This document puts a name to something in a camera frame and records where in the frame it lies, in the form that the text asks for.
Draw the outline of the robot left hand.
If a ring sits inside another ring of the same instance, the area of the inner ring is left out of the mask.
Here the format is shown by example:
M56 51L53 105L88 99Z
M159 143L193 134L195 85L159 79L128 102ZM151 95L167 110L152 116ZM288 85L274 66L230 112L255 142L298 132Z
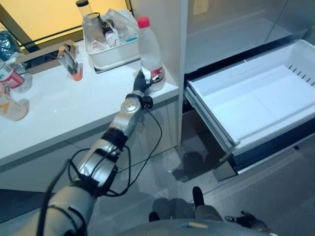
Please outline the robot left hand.
M142 70L140 70L135 77L132 93L144 97L145 95L149 95L152 92L161 90L164 86L164 82L165 76L163 71L154 76L151 76L148 79L145 77Z

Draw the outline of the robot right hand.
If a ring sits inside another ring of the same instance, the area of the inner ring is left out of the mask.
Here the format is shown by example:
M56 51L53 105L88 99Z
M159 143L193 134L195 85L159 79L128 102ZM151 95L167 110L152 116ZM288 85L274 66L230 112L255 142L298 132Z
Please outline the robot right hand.
M249 228L258 232L265 232L267 225L247 211L241 211L241 216L225 216L224 219L229 223L235 223L245 228Z

